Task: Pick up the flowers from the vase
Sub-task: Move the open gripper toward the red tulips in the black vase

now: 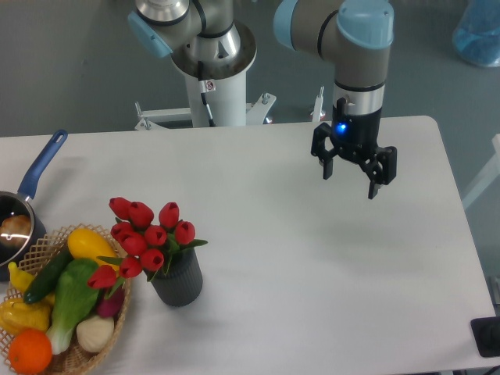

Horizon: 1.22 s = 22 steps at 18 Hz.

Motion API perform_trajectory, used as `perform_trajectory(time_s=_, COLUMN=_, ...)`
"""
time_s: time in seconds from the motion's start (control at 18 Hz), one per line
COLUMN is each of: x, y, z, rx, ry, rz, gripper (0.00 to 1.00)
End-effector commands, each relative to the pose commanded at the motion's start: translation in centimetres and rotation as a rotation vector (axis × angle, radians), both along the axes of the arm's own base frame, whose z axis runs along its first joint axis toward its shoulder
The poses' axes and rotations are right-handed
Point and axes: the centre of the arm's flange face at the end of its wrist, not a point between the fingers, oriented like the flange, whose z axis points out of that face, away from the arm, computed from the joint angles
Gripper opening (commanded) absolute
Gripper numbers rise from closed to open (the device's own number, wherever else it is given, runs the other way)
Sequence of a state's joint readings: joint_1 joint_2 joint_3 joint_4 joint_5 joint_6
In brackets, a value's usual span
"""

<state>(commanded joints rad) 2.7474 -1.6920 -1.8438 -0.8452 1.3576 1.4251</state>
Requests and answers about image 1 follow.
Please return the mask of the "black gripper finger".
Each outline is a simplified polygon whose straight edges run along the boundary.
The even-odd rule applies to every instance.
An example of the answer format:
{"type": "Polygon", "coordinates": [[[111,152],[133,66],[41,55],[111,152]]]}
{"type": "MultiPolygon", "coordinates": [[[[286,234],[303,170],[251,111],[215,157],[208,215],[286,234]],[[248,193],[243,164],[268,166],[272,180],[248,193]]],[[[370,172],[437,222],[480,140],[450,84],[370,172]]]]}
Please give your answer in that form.
{"type": "Polygon", "coordinates": [[[368,199],[377,196],[382,185],[389,185],[397,174],[398,149],[393,146],[376,147],[372,154],[362,158],[362,171],[370,180],[368,199]]]}
{"type": "Polygon", "coordinates": [[[334,157],[337,155],[335,148],[327,150],[326,140],[331,136],[331,126],[321,123],[313,131],[311,155],[317,157],[323,167],[323,179],[327,180],[333,175],[334,157]]]}

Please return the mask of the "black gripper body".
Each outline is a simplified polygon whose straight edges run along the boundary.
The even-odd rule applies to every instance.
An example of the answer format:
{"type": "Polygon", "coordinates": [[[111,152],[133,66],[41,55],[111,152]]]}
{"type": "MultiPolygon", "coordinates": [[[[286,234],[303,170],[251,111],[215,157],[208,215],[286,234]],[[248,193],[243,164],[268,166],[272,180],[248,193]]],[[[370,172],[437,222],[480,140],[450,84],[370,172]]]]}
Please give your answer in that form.
{"type": "Polygon", "coordinates": [[[377,153],[381,109],[353,115],[347,112],[347,98],[339,98],[333,111],[332,142],[337,154],[352,163],[371,163],[377,153]]]}

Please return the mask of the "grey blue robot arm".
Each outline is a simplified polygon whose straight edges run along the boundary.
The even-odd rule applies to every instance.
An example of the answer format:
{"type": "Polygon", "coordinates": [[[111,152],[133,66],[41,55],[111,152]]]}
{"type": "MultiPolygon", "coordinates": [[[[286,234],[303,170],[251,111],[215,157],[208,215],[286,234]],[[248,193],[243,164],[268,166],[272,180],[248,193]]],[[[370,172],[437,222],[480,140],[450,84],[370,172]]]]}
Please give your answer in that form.
{"type": "MultiPolygon", "coordinates": [[[[154,56],[170,57],[185,78],[195,127],[247,125],[246,73],[255,61],[252,32],[231,1],[138,1],[129,26],[154,56]]],[[[283,1],[275,38],[334,65],[333,119],[313,132],[311,153],[333,173],[334,158],[358,165],[373,198],[397,173],[397,151],[377,137],[394,10],[387,1],[283,1]]]]}

